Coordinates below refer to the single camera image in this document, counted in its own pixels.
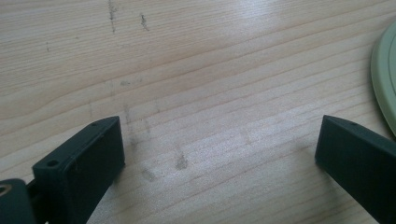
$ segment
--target wooden table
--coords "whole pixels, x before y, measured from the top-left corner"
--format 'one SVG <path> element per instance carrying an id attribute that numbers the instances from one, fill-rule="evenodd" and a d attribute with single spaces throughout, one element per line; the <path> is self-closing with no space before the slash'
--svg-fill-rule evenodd
<path id="1" fill-rule="evenodd" d="M 375 223 L 314 162 L 324 114 L 391 137 L 370 56 L 395 1 L 0 3 L 0 179 L 120 116 L 90 223 Z"/>

